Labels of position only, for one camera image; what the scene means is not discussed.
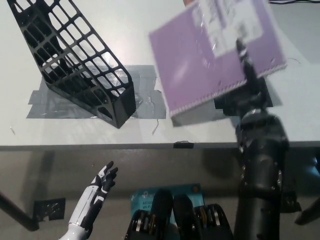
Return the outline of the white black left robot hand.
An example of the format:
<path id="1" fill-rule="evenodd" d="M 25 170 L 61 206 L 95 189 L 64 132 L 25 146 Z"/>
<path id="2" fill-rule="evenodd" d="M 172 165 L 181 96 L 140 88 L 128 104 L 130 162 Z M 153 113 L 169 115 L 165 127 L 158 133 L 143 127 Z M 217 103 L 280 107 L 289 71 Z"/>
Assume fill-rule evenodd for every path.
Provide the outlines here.
<path id="1" fill-rule="evenodd" d="M 93 227 L 109 191 L 115 185 L 118 168 L 113 165 L 113 161 L 106 164 L 85 188 L 71 215 L 70 224 L 80 226 L 85 231 Z"/>

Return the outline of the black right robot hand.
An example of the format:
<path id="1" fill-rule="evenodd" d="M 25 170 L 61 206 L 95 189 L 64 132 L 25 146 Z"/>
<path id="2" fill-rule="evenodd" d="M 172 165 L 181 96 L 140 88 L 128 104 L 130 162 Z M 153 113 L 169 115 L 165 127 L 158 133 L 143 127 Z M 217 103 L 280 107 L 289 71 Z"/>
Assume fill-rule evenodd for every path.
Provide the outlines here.
<path id="1" fill-rule="evenodd" d="M 267 107 L 267 89 L 262 86 L 263 77 L 258 78 L 248 49 L 242 39 L 236 40 L 236 50 L 246 79 L 245 93 L 237 103 L 237 112 L 242 119 L 248 112 L 258 109 L 263 112 Z"/>

